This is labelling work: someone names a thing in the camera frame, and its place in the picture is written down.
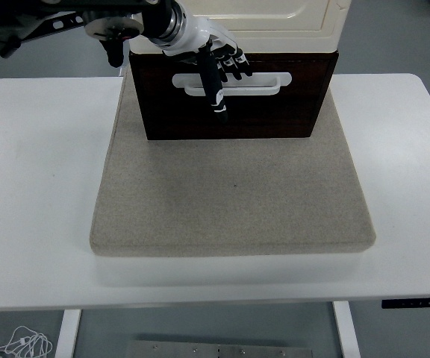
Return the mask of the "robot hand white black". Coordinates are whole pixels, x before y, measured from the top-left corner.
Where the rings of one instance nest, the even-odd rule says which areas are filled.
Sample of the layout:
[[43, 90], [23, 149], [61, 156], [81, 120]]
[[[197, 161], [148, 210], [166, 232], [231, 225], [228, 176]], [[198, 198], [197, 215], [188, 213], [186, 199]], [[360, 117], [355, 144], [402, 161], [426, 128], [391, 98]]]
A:
[[228, 113], [222, 85], [228, 81], [227, 74], [237, 80], [252, 75], [234, 35], [211, 19], [183, 10], [174, 31], [158, 47], [173, 60], [196, 65], [205, 97], [219, 122], [225, 124]]

